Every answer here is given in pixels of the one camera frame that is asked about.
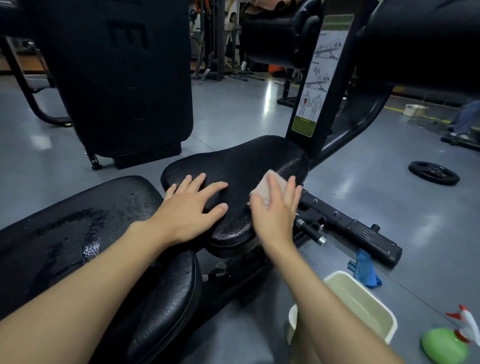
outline spray bottle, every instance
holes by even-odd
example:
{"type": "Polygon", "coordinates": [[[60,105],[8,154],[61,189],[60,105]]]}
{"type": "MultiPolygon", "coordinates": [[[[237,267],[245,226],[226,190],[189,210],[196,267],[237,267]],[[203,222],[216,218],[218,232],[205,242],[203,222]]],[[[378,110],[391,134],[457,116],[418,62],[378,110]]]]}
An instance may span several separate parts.
{"type": "Polygon", "coordinates": [[[463,363],[468,357],[467,344],[474,342],[480,345],[479,328],[472,314],[465,306],[459,307],[458,313],[446,315],[462,321],[462,328],[435,328],[421,338],[423,350],[437,364],[463,363]]]}

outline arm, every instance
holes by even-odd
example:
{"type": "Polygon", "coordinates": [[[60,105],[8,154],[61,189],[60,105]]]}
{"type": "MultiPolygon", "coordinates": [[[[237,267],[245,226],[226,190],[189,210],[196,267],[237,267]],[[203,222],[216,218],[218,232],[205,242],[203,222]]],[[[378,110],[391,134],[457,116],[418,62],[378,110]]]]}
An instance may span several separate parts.
{"type": "Polygon", "coordinates": [[[290,288],[321,362],[404,363],[318,278],[297,252],[292,228],[301,186],[295,188],[295,178],[291,177],[282,196],[276,179],[268,177],[271,204],[267,209],[260,196],[252,195],[253,226],[265,252],[290,288]]]}
{"type": "Polygon", "coordinates": [[[208,214],[217,182],[198,192],[202,173],[173,185],[158,211],[134,222],[106,251],[0,321],[0,358],[5,363],[87,363],[117,309],[139,277],[169,246],[210,228],[227,211],[208,214]]]}

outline black bag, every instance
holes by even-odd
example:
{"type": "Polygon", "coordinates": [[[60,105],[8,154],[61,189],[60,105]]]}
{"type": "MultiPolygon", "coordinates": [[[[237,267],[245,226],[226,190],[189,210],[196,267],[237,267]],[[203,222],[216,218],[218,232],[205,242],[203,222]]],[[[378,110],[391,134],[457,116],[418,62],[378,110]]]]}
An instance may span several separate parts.
{"type": "Polygon", "coordinates": [[[228,40],[228,43],[227,43],[227,48],[225,48],[225,57],[233,58],[234,54],[235,52],[233,51],[232,36],[230,36],[230,39],[228,40]]]}

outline weight plate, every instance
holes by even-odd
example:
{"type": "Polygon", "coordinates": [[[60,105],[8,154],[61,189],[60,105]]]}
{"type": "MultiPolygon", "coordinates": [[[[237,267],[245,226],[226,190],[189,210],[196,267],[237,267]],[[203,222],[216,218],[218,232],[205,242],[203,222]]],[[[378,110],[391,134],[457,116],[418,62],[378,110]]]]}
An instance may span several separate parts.
{"type": "Polygon", "coordinates": [[[417,160],[411,162],[408,169],[420,178],[433,183],[455,186],[460,181],[458,174],[435,163],[417,160]]]}

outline instruction label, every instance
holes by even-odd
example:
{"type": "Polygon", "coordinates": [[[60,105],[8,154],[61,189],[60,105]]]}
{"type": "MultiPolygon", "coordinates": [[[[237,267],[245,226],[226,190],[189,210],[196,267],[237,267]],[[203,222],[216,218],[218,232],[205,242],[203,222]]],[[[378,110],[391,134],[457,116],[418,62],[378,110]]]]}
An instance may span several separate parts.
{"type": "Polygon", "coordinates": [[[293,119],[294,132],[312,137],[352,22],[353,14],[324,18],[293,119]]]}

